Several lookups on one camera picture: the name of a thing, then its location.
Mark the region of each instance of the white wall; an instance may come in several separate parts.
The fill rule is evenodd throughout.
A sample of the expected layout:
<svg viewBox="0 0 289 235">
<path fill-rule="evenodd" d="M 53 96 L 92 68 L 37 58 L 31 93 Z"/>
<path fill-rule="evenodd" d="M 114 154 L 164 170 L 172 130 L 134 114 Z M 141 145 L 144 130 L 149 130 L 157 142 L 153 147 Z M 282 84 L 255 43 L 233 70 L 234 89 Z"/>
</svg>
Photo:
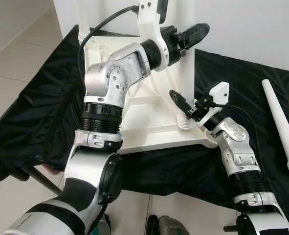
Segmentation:
<svg viewBox="0 0 289 235">
<path fill-rule="evenodd" d="M 54 0 L 63 36 L 78 23 L 77 1 Z M 91 27 L 113 12 L 138 3 L 87 1 Z M 195 10 L 195 22 L 211 27 L 197 48 L 289 70 L 289 0 L 196 0 Z M 137 35 L 136 15 L 127 13 L 104 29 Z"/>
<path fill-rule="evenodd" d="M 0 0 L 0 51 L 52 7 L 52 0 Z"/>
</svg>

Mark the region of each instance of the white plastic tube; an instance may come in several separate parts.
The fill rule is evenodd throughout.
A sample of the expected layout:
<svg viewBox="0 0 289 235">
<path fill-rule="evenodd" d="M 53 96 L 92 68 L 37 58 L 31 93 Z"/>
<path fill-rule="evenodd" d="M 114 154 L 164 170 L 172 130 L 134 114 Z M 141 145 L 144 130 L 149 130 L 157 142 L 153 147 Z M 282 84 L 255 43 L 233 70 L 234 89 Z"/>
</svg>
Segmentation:
<svg viewBox="0 0 289 235">
<path fill-rule="evenodd" d="M 289 169 L 289 123 L 286 119 L 284 112 L 281 109 L 279 101 L 276 97 L 275 92 L 273 91 L 273 88 L 269 80 L 268 79 L 263 80 L 262 85 L 267 97 L 268 104 L 271 109 L 273 119 L 275 120 L 283 148 L 285 150 L 288 159 L 287 166 Z"/>
<path fill-rule="evenodd" d="M 184 32 L 195 25 L 195 0 L 177 0 L 177 29 Z M 194 106 L 194 47 L 187 50 L 186 55 L 178 62 L 179 93 L 185 97 L 187 103 Z M 192 129 L 195 125 L 187 120 L 183 112 L 177 115 L 177 124 L 181 129 Z"/>
<path fill-rule="evenodd" d="M 77 9 L 79 17 L 79 36 L 86 37 L 90 33 L 87 0 L 77 0 Z"/>
</svg>

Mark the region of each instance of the black rubber band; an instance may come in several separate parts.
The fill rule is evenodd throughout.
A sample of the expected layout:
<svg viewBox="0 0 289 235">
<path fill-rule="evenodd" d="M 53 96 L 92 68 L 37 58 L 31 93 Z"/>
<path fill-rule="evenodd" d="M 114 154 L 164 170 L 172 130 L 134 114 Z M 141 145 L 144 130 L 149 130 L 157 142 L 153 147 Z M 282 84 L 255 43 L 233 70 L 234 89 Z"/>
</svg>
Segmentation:
<svg viewBox="0 0 289 235">
<path fill-rule="evenodd" d="M 217 112 L 206 123 L 204 123 L 204 126 L 207 130 L 212 131 L 224 119 L 225 115 L 223 115 L 221 112 Z"/>
<path fill-rule="evenodd" d="M 121 116 L 123 109 L 113 105 L 84 103 L 85 113 L 106 114 L 110 116 Z"/>
<path fill-rule="evenodd" d="M 94 113 L 82 113 L 82 118 L 86 119 L 95 119 L 95 120 L 101 120 L 101 121 L 113 121 L 113 122 L 118 122 L 119 124 L 122 121 L 121 117 L 118 116 L 109 116 L 109 115 L 104 115 L 104 114 L 94 114 Z"/>
<path fill-rule="evenodd" d="M 96 190 L 95 186 L 86 181 L 67 178 L 63 192 L 54 199 L 65 202 L 80 212 L 91 204 Z"/>
<path fill-rule="evenodd" d="M 76 214 L 69 210 L 54 205 L 41 203 L 34 206 L 26 213 L 29 212 L 48 213 L 66 224 L 75 235 L 85 235 L 86 228 L 82 220 Z"/>
<path fill-rule="evenodd" d="M 150 69 L 157 68 L 162 62 L 162 56 L 160 55 L 159 48 L 153 40 L 146 40 L 140 43 L 144 48 L 146 56 L 148 57 Z"/>
</svg>

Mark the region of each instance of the black fabric cover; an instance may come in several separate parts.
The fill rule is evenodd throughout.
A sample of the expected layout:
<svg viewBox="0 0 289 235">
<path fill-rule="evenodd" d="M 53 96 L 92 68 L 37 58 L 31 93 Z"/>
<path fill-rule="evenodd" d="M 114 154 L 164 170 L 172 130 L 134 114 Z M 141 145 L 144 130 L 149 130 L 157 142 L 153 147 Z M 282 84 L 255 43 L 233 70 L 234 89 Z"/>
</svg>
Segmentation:
<svg viewBox="0 0 289 235">
<path fill-rule="evenodd" d="M 0 181 L 42 163 L 64 170 L 85 93 L 77 67 L 78 31 L 71 30 L 0 118 Z"/>
<path fill-rule="evenodd" d="M 0 118 L 0 180 L 20 167 L 42 163 L 64 170 L 74 130 L 80 127 L 84 95 L 76 64 L 77 35 L 75 27 Z M 257 157 L 289 215 L 287 159 L 261 85 L 265 78 L 271 81 L 289 121 L 289 71 L 200 50 L 195 53 L 196 92 L 205 92 L 215 82 L 230 83 L 230 104 L 244 108 L 255 121 L 262 152 Z M 250 144 L 257 153 L 247 117 L 237 110 L 223 109 L 223 113 L 248 130 Z M 179 191 L 234 207 L 218 148 L 192 145 L 122 157 L 126 165 L 124 189 L 157 195 Z"/>
</svg>

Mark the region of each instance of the white mounting stand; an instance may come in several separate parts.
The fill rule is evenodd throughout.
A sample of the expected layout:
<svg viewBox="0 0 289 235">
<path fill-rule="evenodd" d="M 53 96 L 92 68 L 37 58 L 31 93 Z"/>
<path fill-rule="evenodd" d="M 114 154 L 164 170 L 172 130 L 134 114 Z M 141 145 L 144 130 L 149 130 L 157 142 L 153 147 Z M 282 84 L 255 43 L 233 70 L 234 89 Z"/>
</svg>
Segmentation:
<svg viewBox="0 0 289 235">
<path fill-rule="evenodd" d="M 81 19 L 79 21 L 79 42 L 87 35 L 86 8 L 79 6 Z M 118 49 L 131 43 L 141 43 L 139 37 L 92 37 L 85 46 L 86 70 L 95 63 L 104 62 Z M 143 81 L 134 84 L 128 90 L 123 111 L 121 134 L 123 146 L 118 151 L 121 154 L 149 151 L 155 149 L 178 147 L 192 144 L 202 144 L 208 148 L 217 146 L 216 141 L 206 131 L 202 131 L 195 124 L 192 128 L 182 130 L 178 127 L 178 108 L 169 96 L 170 90 L 183 91 L 182 95 L 194 100 L 194 50 L 192 63 L 190 60 L 175 63 L 163 71 L 152 71 Z M 191 69 L 183 76 L 185 68 Z"/>
</svg>

